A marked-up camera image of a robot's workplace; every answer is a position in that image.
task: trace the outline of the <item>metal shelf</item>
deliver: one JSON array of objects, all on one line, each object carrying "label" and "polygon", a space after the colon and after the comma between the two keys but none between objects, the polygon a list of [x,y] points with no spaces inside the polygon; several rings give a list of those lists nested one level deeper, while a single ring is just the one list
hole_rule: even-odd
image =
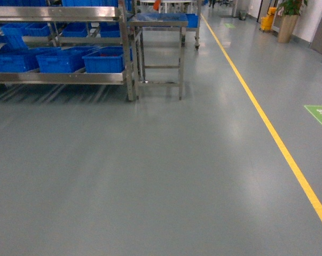
[{"label": "metal shelf", "polygon": [[116,7],[11,7],[0,6],[1,22],[104,22],[119,21]]},{"label": "metal shelf", "polygon": [[126,85],[129,100],[135,98],[132,83],[132,63],[130,61],[130,43],[127,30],[125,3],[119,7],[8,7],[0,6],[0,22],[119,22],[120,38],[60,37],[23,37],[26,42],[47,43],[57,37],[59,43],[70,44],[122,44],[124,49],[125,71],[117,74],[82,73],[84,69],[71,74],[46,74],[36,70],[26,73],[0,73],[0,83],[12,84],[100,84]]},{"label": "metal shelf", "polygon": [[114,84],[126,82],[127,72],[97,74],[97,73],[0,73],[0,83],[11,84]]}]

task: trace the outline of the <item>metal table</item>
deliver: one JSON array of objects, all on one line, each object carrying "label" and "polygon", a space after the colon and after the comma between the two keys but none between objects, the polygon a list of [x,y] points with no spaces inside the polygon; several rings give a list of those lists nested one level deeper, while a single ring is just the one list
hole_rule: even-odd
[{"label": "metal table", "polygon": [[[201,18],[201,5],[203,0],[162,0],[161,4],[164,4],[165,6],[165,12],[167,13],[167,5],[171,3],[190,3],[190,13],[192,13],[193,10],[193,3],[196,3],[197,5],[197,16],[198,16],[198,26],[196,28],[187,28],[187,32],[195,32],[195,49],[198,50],[200,43],[200,18]],[[155,0],[141,0],[141,3],[154,3]],[[137,1],[134,1],[133,4],[135,4],[135,10],[137,10]],[[152,31],[178,31],[178,28],[165,28],[165,27],[145,27],[145,30],[152,30]]]},{"label": "metal table", "polygon": [[[136,96],[139,99],[140,86],[175,86],[179,87],[179,99],[182,99],[183,72],[184,72],[184,46],[186,37],[187,17],[183,13],[138,13],[130,21],[133,32],[133,66],[138,68],[135,74]],[[143,27],[176,27],[179,28],[179,59],[178,65],[145,65],[143,47]],[[178,69],[178,83],[156,82],[145,79],[145,69]]]},{"label": "metal table", "polygon": [[[116,74],[89,74],[84,68],[71,74],[48,74],[32,70],[26,73],[0,73],[0,83],[12,84],[126,84],[128,98],[132,101],[135,92],[132,83],[132,64],[128,39],[125,3],[120,7],[8,7],[0,6],[0,22],[118,22],[121,38],[112,38],[124,49],[125,71]],[[78,38],[78,43],[108,43],[107,38]]]}]

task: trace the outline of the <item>floor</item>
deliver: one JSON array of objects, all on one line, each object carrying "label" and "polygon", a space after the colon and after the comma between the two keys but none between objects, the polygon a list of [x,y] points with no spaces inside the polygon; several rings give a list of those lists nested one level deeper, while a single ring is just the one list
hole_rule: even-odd
[{"label": "floor", "polygon": [[[322,105],[322,56],[202,12],[322,203],[322,126],[303,107]],[[0,255],[322,255],[321,220],[204,22],[198,52],[193,36],[182,101],[0,87]],[[146,61],[176,61],[177,38],[146,33]]]}]

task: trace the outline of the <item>yellow floor line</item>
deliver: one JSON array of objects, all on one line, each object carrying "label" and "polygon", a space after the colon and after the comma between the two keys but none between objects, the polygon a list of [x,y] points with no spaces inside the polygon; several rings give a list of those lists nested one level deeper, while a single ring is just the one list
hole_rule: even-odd
[{"label": "yellow floor line", "polygon": [[210,30],[211,34],[213,35],[215,41],[219,45],[219,47],[222,50],[223,54],[225,55],[227,61],[231,65],[234,73],[236,74],[236,76],[239,79],[240,83],[244,87],[247,95],[249,96],[249,98],[252,101],[253,105],[257,109],[257,111],[258,111],[259,115],[261,116],[263,122],[265,123],[265,125],[268,128],[269,132],[271,133],[273,139],[275,140],[278,148],[282,152],[285,160],[289,164],[289,166],[292,169],[293,173],[295,174],[297,180],[299,181],[302,189],[304,190],[304,192],[307,195],[309,201],[311,202],[313,208],[315,209],[317,215],[320,217],[320,220],[322,221],[322,203],[320,202],[319,198],[316,196],[315,192],[312,190],[311,186],[309,185],[308,181],[304,177],[304,175],[303,175],[302,171],[300,170],[299,166],[296,164],[296,162],[293,159],[293,157],[291,156],[289,150],[284,145],[282,139],[278,135],[277,131],[274,129],[274,127],[271,124],[270,120],[268,119],[268,117],[266,116],[265,112],[263,111],[261,105],[258,103],[258,101],[254,97],[253,93],[251,92],[250,88],[247,86],[245,80],[240,75],[239,71],[235,67],[233,61],[231,60],[231,58],[229,57],[229,55],[227,54],[227,52],[225,51],[225,49],[223,48],[222,44],[220,43],[220,41],[217,38],[217,36],[215,35],[214,31],[212,30],[212,28],[208,24],[207,20],[204,18],[203,15],[201,15],[201,17],[204,20],[204,22],[206,23],[208,29]]}]

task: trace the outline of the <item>wall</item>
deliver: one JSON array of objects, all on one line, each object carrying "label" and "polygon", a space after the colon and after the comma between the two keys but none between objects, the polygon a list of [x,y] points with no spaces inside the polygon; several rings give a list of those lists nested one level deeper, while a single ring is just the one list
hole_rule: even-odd
[{"label": "wall", "polygon": [[308,7],[304,7],[293,34],[311,43],[321,18],[322,0],[309,0]]},{"label": "wall", "polygon": [[261,8],[261,2],[262,0],[251,0],[248,8],[248,14],[254,18],[258,18],[258,13]]}]

